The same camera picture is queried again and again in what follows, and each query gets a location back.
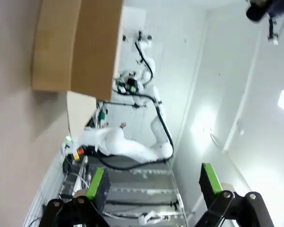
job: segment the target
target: white cable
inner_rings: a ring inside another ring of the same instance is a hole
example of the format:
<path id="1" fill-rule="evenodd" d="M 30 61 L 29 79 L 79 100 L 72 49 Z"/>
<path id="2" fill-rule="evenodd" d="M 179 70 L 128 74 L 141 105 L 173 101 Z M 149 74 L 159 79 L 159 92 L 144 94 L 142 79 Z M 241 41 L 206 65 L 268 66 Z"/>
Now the white cable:
<path id="1" fill-rule="evenodd" d="M 87 186 L 87 188 L 89 188 L 89 184 L 83 179 L 82 176 L 80 176 L 79 174 L 73 173 L 73 172 L 70 172 L 70 174 L 80 177 L 83 183 Z"/>
<path id="2" fill-rule="evenodd" d="M 111 217 L 111 218 L 115 218 L 115 219 L 119 219 L 119 220 L 128 220 L 128 218 L 118 217 L 118 216 L 115 216 L 115 215 L 112 215 L 112 214 L 109 214 L 109 213 L 106 213 L 106 212 L 103 212 L 103 213 L 106 216 Z"/>

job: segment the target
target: brown cardboard box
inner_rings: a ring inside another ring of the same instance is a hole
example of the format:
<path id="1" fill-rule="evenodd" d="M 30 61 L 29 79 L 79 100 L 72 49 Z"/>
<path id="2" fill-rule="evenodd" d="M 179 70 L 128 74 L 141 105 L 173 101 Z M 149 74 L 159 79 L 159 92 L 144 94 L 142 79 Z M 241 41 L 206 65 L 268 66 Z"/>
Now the brown cardboard box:
<path id="1" fill-rule="evenodd" d="M 123 0 L 43 0 L 32 88 L 111 99 Z"/>

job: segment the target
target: white wall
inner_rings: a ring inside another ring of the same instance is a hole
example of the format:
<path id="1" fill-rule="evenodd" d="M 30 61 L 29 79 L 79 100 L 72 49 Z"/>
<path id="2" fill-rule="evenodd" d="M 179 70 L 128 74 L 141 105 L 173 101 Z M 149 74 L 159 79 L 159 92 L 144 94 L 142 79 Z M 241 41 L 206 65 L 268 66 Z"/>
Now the white wall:
<path id="1" fill-rule="evenodd" d="M 204 32 L 205 10 L 188 4 L 154 5 L 150 1 L 126 1 L 126 5 L 146 11 L 142 31 L 153 37 L 153 47 L 147 53 L 156 62 L 154 83 L 159 89 L 167 113 L 167 126 L 176 143 Z M 123 43 L 119 69 L 135 69 L 136 59 L 139 55 L 131 40 Z M 127 123 L 124 129 L 127 138 L 147 145 L 154 142 L 150 129 L 156 115 L 153 107 L 135 112 L 131 107 L 115 107 L 109 115 L 111 126 Z"/>
<path id="2" fill-rule="evenodd" d="M 201 194 L 201 163 L 211 162 L 221 182 L 232 183 L 242 194 L 249 188 L 261 193 L 275 226 L 284 227 L 284 111 L 277 105 L 284 89 L 284 33 L 279 46 L 268 44 L 267 21 L 248 22 L 245 7 L 229 5 L 209 14 L 201 68 L 174 173 L 187 210 Z M 213 117 L 211 128 L 218 147 L 209 135 L 202 139 L 204 133 L 191 132 L 195 122 L 202 122 L 199 112 L 203 109 L 203 116 Z M 238 117 L 244 135 L 236 129 L 232 137 Z M 230 142 L 228 152 L 222 154 L 226 141 Z M 197 213 L 191 226 L 201 215 Z"/>

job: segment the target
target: ceiling-mounted device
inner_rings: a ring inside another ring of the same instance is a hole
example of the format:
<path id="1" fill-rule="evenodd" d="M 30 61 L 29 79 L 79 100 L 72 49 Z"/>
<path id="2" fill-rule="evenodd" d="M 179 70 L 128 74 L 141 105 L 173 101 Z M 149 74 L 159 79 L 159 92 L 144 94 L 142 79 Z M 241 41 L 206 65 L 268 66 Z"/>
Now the ceiling-mounted device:
<path id="1" fill-rule="evenodd" d="M 279 32 L 274 32 L 276 19 L 284 16 L 284 0 L 250 0 L 250 7 L 246 12 L 246 16 L 254 23 L 258 23 L 267 13 L 269 15 L 269 34 L 268 41 L 274 45 L 278 45 L 279 38 L 284 29 L 284 20 L 280 26 Z"/>

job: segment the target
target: corrugated metal panel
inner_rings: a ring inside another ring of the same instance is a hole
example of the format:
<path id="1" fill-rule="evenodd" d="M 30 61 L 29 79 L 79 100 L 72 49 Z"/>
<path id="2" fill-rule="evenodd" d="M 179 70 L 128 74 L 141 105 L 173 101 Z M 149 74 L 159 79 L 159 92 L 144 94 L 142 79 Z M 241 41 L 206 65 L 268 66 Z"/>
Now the corrugated metal panel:
<path id="1" fill-rule="evenodd" d="M 47 170 L 47 173 L 44 176 L 39 190 L 36 193 L 33 203 L 27 213 L 27 217 L 24 221 L 23 227 L 38 226 L 39 220 L 34 220 L 42 216 L 42 206 L 47 205 L 49 200 L 58 197 L 58 193 L 61 190 L 65 178 L 64 173 L 62 171 L 63 159 L 64 156 L 60 152 L 58 152 L 51 166 Z"/>

